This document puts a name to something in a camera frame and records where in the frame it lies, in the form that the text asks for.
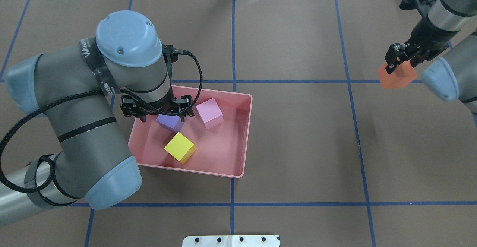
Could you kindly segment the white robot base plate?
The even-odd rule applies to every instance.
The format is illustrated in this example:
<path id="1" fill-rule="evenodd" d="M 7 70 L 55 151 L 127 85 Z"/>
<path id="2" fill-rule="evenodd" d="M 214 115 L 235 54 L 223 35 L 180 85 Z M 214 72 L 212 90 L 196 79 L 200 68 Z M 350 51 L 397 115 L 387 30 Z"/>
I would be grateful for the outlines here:
<path id="1" fill-rule="evenodd" d="M 279 235 L 197 235 L 187 236 L 183 247 L 280 247 Z"/>

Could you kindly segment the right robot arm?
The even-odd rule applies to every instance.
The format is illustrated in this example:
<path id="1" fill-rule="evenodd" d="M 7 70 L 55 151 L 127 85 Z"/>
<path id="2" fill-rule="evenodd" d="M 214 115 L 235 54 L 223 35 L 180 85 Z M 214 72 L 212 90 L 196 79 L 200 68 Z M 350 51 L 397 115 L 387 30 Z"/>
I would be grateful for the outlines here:
<path id="1" fill-rule="evenodd" d="M 445 102 L 459 100 L 476 114 L 476 32 L 453 48 L 450 40 L 476 18 L 477 0 L 402 0 L 402 10 L 417 10 L 420 21 L 403 44 L 391 44 L 378 74 L 383 88 L 407 86 L 415 67 L 432 64 L 421 74 L 426 87 Z"/>

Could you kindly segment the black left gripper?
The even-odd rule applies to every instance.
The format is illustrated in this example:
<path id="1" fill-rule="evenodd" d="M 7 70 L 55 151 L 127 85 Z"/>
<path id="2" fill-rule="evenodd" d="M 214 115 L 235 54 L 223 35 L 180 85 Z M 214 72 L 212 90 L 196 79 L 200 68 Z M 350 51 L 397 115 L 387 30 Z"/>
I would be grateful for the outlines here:
<path id="1" fill-rule="evenodd" d="M 187 117 L 193 117 L 195 114 L 192 107 L 195 100 L 190 95 L 181 96 L 176 99 L 173 96 L 166 96 L 165 99 L 154 103 L 146 103 L 134 96 L 123 95 L 121 97 L 120 108 L 124 116 L 139 118 L 142 123 L 146 123 L 148 115 L 177 115 L 182 123 Z"/>

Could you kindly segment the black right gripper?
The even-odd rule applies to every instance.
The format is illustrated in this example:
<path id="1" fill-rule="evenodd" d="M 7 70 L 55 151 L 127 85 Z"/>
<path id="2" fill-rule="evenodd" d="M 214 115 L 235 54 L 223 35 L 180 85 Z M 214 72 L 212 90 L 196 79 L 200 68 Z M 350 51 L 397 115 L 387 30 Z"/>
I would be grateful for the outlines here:
<path id="1" fill-rule="evenodd" d="M 429 18 L 422 18 L 413 28 L 410 38 L 404 43 L 392 43 L 385 55 L 385 71 L 388 75 L 405 61 L 415 68 L 430 61 L 448 48 L 453 31 L 435 26 Z"/>

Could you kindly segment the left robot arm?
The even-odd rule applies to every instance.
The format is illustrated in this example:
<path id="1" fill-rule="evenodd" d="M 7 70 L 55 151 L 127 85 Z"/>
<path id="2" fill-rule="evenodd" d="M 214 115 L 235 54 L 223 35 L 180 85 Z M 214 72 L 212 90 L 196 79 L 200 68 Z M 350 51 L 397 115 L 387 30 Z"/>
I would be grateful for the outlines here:
<path id="1" fill-rule="evenodd" d="M 143 182 L 108 96 L 122 94 L 126 117 L 193 116 L 196 99 L 177 99 L 172 63 L 187 50 L 163 45 L 154 24 L 130 10 L 101 20 L 95 35 L 12 66 L 5 83 L 25 113 L 1 141 L 1 152 L 22 125 L 46 116 L 62 150 L 1 172 L 1 227 L 85 199 L 106 209 L 136 193 Z"/>

